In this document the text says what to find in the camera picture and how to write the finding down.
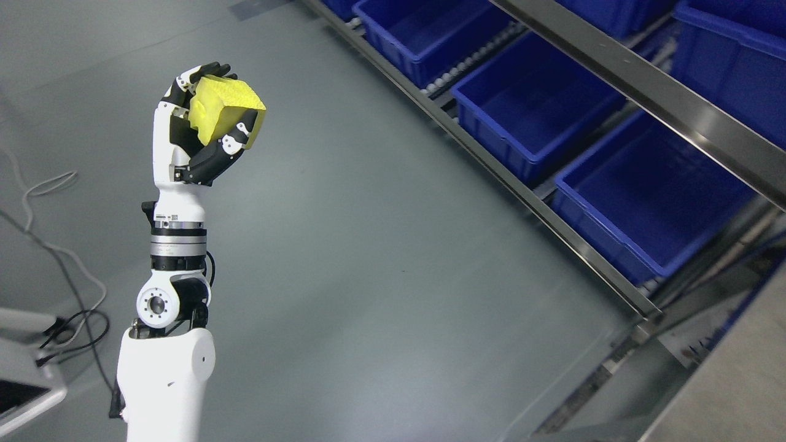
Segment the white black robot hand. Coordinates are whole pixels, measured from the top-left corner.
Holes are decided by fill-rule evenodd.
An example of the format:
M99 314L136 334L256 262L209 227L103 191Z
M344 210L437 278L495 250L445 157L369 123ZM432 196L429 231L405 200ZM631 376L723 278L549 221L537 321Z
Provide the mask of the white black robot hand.
M200 185L210 187L252 146L258 110L245 110L227 133L203 148L187 118L199 82L207 76L239 79L231 69L214 61L180 73L157 104L152 167L158 207L202 207Z

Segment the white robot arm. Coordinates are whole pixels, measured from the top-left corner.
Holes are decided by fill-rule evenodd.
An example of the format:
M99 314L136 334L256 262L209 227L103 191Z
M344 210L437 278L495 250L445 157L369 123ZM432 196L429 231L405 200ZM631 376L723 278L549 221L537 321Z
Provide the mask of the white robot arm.
M244 110L208 142L190 124L197 88L235 80L212 62L178 75L154 110L152 177L157 199L141 205L150 226L150 275L123 332L111 419L128 441L197 441L216 348L208 330L212 285L202 196L252 146L259 110Z

